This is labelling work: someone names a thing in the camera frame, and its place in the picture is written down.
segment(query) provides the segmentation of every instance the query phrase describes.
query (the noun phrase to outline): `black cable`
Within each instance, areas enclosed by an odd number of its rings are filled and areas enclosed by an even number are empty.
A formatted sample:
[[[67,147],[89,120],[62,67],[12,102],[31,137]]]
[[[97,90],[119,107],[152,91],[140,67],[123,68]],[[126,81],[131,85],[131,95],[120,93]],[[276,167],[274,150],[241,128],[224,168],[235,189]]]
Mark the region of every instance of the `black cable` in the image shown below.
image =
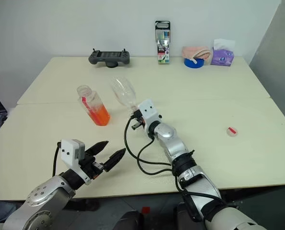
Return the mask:
[[[53,161],[53,174],[52,174],[52,177],[55,176],[55,173],[56,173],[56,161],[57,161],[57,155],[58,155],[59,149],[60,149],[60,142],[57,142],[57,148],[55,150],[54,161]]]
[[[147,148],[148,146],[150,146],[153,142],[154,142],[154,138],[152,138],[152,140],[151,140],[148,144],[146,144],[146,145],[139,151],[139,153],[138,153],[138,155],[137,155],[137,158],[136,158],[137,165],[138,165],[139,169],[140,169],[144,174],[147,174],[147,175],[157,175],[157,174],[160,174],[160,173],[166,172],[166,171],[172,172],[171,169],[162,169],[162,170],[157,171],[157,172],[147,172],[147,171],[145,171],[145,170],[142,168],[141,164],[139,163],[139,161],[141,160],[139,157],[140,157],[141,153],[143,152],[143,150],[144,150],[145,148]]]
[[[130,119],[128,120],[126,126],[125,126],[125,129],[124,129],[124,144],[125,144],[125,148],[127,149],[127,151],[129,152],[129,154],[137,159],[137,157],[132,153],[132,151],[130,150],[129,146],[128,146],[128,141],[127,141],[127,132],[128,132],[128,128],[129,128],[129,125],[130,125],[130,122],[133,118],[130,117]],[[138,161],[140,162],[143,162],[143,163],[146,163],[146,164],[160,164],[160,165],[168,165],[168,166],[171,166],[169,163],[164,163],[164,162],[151,162],[151,161],[145,161],[145,160],[142,160],[142,159],[138,159]]]
[[[176,182],[177,190],[178,190],[180,193],[184,194],[184,195],[203,196],[203,197],[206,197],[206,198],[210,198],[210,199],[213,199],[213,200],[217,200],[217,201],[219,201],[220,203],[222,203],[223,205],[226,205],[226,202],[225,202],[222,198],[219,198],[219,197],[217,197],[217,196],[210,195],[210,194],[205,194],[205,193],[189,192],[189,191],[187,191],[186,189],[184,189],[184,190],[180,189],[179,184],[178,184],[178,177],[175,177],[175,182]]]

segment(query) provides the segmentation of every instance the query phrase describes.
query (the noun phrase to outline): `bottle with orange liquid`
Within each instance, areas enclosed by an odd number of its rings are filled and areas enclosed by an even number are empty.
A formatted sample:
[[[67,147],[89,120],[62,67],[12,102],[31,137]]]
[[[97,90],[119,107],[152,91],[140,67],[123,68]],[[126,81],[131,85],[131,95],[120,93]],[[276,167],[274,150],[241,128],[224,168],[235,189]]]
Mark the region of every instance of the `bottle with orange liquid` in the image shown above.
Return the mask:
[[[106,126],[110,116],[104,107],[98,93],[93,91],[87,85],[81,85],[77,88],[79,102],[85,111],[97,126]]]

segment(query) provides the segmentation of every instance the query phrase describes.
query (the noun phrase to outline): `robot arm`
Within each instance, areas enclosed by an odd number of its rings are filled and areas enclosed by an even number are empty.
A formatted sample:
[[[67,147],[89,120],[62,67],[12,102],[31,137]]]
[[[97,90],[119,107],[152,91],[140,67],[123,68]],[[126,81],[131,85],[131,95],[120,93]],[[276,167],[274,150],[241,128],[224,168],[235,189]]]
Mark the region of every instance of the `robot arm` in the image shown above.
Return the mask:
[[[214,183],[192,158],[193,151],[189,152],[173,127],[161,122],[161,115],[151,100],[142,102],[138,108],[139,111],[134,112],[138,123],[132,128],[136,129],[143,125],[148,136],[155,137],[159,141],[172,165],[173,175],[184,189],[182,196],[194,221],[204,220],[208,230],[265,230],[245,214],[236,208],[228,207],[221,200]]]
[[[123,157],[125,149],[115,152],[105,163],[95,162],[95,155],[108,141],[98,142],[85,151],[78,140],[61,141],[61,158],[69,167],[53,176],[28,195],[24,204],[6,220],[4,230],[43,230],[50,227],[56,215],[83,184],[90,184],[102,171],[111,170]]]

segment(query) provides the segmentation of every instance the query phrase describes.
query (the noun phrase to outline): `white tissue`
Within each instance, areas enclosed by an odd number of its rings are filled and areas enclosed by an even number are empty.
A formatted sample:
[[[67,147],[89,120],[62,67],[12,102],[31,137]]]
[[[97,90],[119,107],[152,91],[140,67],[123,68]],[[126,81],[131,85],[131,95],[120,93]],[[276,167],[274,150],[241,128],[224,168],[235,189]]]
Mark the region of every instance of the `white tissue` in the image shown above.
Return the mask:
[[[214,39],[214,50],[225,49],[234,52],[235,41],[227,39]]]

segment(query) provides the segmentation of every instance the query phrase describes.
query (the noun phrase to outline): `blue tape roll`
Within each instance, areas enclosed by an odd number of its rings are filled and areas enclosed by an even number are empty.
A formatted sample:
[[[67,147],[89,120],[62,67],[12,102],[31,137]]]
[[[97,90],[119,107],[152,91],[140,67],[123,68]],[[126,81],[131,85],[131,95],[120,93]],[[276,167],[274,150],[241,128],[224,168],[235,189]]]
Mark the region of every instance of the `blue tape roll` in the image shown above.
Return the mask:
[[[204,65],[204,60],[203,59],[197,58],[196,61],[197,61],[197,64],[195,64],[192,60],[189,60],[189,59],[185,58],[184,59],[184,64],[187,67],[194,68],[194,69],[200,68],[201,66]]]

